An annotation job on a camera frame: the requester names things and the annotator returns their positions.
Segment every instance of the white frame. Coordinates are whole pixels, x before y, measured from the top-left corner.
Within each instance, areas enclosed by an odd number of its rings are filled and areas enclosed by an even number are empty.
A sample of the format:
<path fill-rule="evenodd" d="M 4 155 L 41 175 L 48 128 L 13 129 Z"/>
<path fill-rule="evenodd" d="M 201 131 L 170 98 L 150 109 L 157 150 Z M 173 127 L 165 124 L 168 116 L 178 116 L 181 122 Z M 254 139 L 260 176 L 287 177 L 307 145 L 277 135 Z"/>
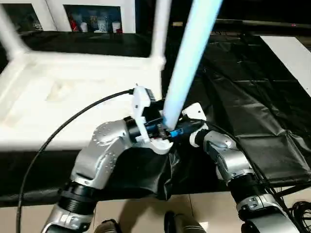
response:
<path fill-rule="evenodd" d="M 59 31 L 71 32 L 64 5 L 119 6 L 123 33 L 135 33 L 135 0 L 47 0 Z"/>
<path fill-rule="evenodd" d="M 42 29 L 44 31 L 56 31 L 56 26 L 54 25 L 53 18 L 49 11 L 49 7 L 45 0 L 0 0 L 0 3 L 7 4 L 19 4 L 28 3 L 33 6 L 35 14 L 37 15 Z"/>
<path fill-rule="evenodd" d="M 14 26 L 0 4 L 0 41 L 6 50 L 8 65 L 0 74 L 0 151 L 37 150 L 45 139 L 59 126 L 55 119 L 56 112 L 38 117 L 35 125 L 27 121 L 22 125 L 6 125 L 5 121 L 17 100 L 22 99 L 25 112 L 17 115 L 25 117 L 36 111 L 45 112 L 33 100 L 45 101 L 42 93 L 48 93 L 44 86 L 50 81 L 79 82 L 83 80 L 105 81 L 100 97 L 135 87 L 136 84 L 152 90 L 155 98 L 161 99 L 161 71 L 164 68 L 165 41 L 170 15 L 171 0 L 160 0 L 156 3 L 155 24 L 150 57 L 123 57 L 95 54 L 40 52 L 32 51 L 21 40 Z M 40 87 L 30 85 L 39 81 Z M 25 90 L 31 86 L 40 91 Z M 35 94 L 34 99 L 20 98 L 22 93 Z M 62 131 L 49 145 L 49 150 L 65 148 L 78 150 L 89 143 L 93 129 L 105 121 L 122 119 L 129 116 L 130 98 L 111 100 L 94 108 L 94 113 L 85 114 Z M 58 107 L 67 109 L 72 103 Z M 79 106 L 71 114 L 85 107 Z"/>

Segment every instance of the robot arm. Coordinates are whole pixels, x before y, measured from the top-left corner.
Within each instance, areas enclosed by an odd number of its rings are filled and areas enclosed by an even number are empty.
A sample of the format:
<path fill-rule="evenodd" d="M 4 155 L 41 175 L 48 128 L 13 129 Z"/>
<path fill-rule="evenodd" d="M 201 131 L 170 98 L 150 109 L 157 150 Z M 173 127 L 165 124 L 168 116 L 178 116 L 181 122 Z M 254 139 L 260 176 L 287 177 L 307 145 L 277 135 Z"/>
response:
<path fill-rule="evenodd" d="M 134 118 L 106 122 L 95 129 L 89 145 L 78 154 L 71 181 L 62 190 L 43 233 L 84 232 L 89 228 L 98 190 L 105 187 L 118 157 L 126 149 L 151 148 L 158 154 L 169 151 L 173 143 L 161 123 L 162 108 L 163 103 L 156 102 L 150 90 L 137 86 Z"/>
<path fill-rule="evenodd" d="M 234 140 L 217 131 L 201 129 L 195 144 L 216 163 L 244 221 L 242 233 L 298 233 L 278 202 L 262 187 L 246 156 Z"/>

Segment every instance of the black tablecloth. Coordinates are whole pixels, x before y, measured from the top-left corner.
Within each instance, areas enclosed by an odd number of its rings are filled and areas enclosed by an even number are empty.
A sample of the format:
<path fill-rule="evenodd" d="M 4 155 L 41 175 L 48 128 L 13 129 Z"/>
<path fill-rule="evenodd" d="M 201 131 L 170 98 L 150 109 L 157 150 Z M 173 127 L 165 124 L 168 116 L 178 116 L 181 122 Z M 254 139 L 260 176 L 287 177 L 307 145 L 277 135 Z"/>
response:
<path fill-rule="evenodd" d="M 147 57 L 150 35 L 41 32 L 23 36 L 34 50 Z M 180 44 L 170 35 L 162 72 L 165 95 Z M 7 61 L 0 50 L 0 67 Z M 311 98 L 256 36 L 211 36 L 185 106 L 201 103 L 208 120 L 234 134 L 274 186 L 311 182 Z M 47 151 L 26 185 L 26 204 L 57 201 L 78 151 Z M 0 206 L 14 206 L 35 151 L 0 153 Z M 102 199 L 224 190 L 202 149 L 176 144 L 168 155 L 130 149 L 118 159 Z"/>

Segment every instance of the black cloth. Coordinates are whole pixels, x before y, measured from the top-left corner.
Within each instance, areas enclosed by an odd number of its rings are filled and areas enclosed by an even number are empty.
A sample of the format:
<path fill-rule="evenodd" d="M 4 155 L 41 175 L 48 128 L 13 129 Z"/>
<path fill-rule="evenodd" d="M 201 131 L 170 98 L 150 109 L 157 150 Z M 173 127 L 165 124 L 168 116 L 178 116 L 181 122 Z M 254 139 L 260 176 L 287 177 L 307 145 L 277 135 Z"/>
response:
<path fill-rule="evenodd" d="M 23 36 L 34 50 L 148 57 L 150 35 L 40 32 Z M 169 35 L 162 72 L 165 95 L 180 45 Z M 7 63 L 0 50 L 0 67 Z M 311 182 L 310 96 L 257 36 L 211 36 L 185 106 L 199 102 L 207 119 L 241 141 L 273 186 Z M 46 151 L 26 185 L 25 204 L 57 201 L 78 151 Z M 0 206 L 17 204 L 23 174 L 35 155 L 0 153 Z M 225 190 L 202 149 L 175 144 L 168 155 L 130 149 L 117 161 L 103 200 Z"/>

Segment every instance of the white cabinet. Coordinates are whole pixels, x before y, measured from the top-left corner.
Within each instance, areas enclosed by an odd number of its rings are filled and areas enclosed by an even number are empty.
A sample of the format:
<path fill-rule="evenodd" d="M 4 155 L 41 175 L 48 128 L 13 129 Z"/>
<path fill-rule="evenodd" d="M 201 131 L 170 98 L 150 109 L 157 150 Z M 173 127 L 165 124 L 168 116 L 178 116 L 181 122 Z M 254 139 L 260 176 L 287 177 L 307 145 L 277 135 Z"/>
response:
<path fill-rule="evenodd" d="M 84 22 L 91 31 L 95 31 L 96 25 L 93 23 L 97 23 L 97 18 L 113 11 L 110 14 L 113 15 L 109 20 L 110 27 L 113 21 L 121 21 L 123 33 L 136 32 L 135 0 L 47 0 L 47 3 L 58 31 L 72 31 L 69 23 L 72 14 L 76 16 L 73 17 L 74 21 L 79 21 L 78 26 Z"/>
<path fill-rule="evenodd" d="M 56 31 L 45 0 L 0 0 L 18 31 Z"/>

